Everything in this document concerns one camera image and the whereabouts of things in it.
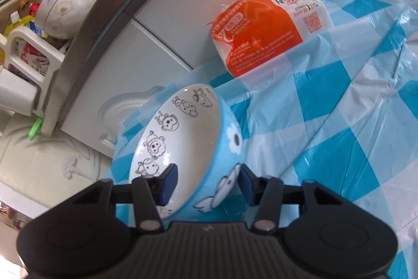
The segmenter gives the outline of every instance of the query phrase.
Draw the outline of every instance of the orange package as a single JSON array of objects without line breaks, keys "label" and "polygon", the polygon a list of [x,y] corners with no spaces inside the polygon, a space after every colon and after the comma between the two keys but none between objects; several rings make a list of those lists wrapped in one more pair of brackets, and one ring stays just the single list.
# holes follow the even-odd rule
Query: orange package
[{"label": "orange package", "polygon": [[320,0],[237,0],[212,23],[212,39],[238,77],[332,27]]}]

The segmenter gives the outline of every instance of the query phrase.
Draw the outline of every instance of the cartoon animal print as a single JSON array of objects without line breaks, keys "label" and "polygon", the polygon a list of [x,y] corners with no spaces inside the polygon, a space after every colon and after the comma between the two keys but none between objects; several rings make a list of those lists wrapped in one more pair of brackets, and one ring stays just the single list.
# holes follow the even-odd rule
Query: cartoon animal print
[{"label": "cartoon animal print", "polygon": [[241,163],[237,163],[228,176],[224,176],[219,180],[214,196],[204,198],[202,201],[196,203],[193,207],[201,213],[206,213],[224,201],[235,185],[235,182],[237,181],[238,174],[240,173],[240,166]]},{"label": "cartoon animal print", "polygon": [[188,114],[192,117],[197,116],[197,110],[193,103],[184,99],[180,99],[178,98],[178,96],[174,98],[173,103],[175,106],[178,106],[183,113]]},{"label": "cartoon animal print", "polygon": [[197,90],[194,90],[193,99],[197,103],[200,103],[202,106],[206,106],[206,107],[212,106],[212,102],[210,102],[209,98],[203,92],[203,89],[202,88],[199,88]]},{"label": "cartoon animal print", "polygon": [[158,137],[155,133],[150,130],[147,140],[143,143],[151,157],[156,160],[159,156],[164,155],[166,152],[166,143],[164,142],[164,136]]},{"label": "cartoon animal print", "polygon": [[158,172],[159,169],[160,166],[154,160],[146,158],[144,161],[138,162],[138,169],[135,170],[135,173],[141,176],[153,177],[160,175]]},{"label": "cartoon animal print", "polygon": [[173,132],[178,128],[178,119],[177,116],[171,114],[163,114],[158,112],[158,116],[154,117],[158,124],[161,125],[161,129],[167,132]]},{"label": "cartoon animal print", "polygon": [[212,98],[213,98],[213,99],[216,99],[215,93],[214,93],[211,89],[206,88],[206,91],[208,92],[208,94],[209,94],[210,96],[212,96]]}]

